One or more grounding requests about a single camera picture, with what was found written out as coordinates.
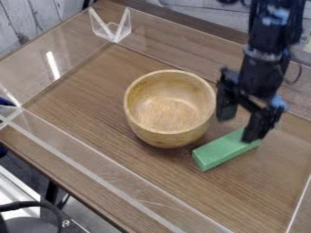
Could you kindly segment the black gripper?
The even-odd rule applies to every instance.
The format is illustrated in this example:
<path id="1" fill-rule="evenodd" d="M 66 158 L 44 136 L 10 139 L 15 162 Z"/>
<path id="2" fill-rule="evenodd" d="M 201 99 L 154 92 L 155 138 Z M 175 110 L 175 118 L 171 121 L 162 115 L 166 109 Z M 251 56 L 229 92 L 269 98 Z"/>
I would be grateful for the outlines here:
<path id="1" fill-rule="evenodd" d="M 238 106 L 253 113 L 242 141 L 251 143 L 263 139 L 275 128 L 287 105 L 278 95 L 291 61 L 291 52 L 263 53 L 245 47 L 245 57 L 239 71 L 225 67 L 218 82 L 217 117 L 221 122 L 237 117 Z M 267 104 L 261 108 L 253 101 L 258 98 Z"/>

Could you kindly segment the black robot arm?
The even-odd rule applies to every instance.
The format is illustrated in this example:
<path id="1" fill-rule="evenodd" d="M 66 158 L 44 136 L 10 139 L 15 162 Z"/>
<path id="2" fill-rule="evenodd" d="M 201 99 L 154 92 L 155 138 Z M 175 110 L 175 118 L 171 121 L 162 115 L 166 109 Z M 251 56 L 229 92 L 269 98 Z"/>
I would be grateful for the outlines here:
<path id="1" fill-rule="evenodd" d="M 286 82 L 291 47 L 303 34 L 305 4 L 306 0 L 250 2 L 250 39 L 242 66 L 238 71 L 222 69 L 217 95 L 219 121 L 234 119 L 239 107 L 250 111 L 241 138 L 246 143 L 266 137 L 287 111 L 278 90 Z"/>

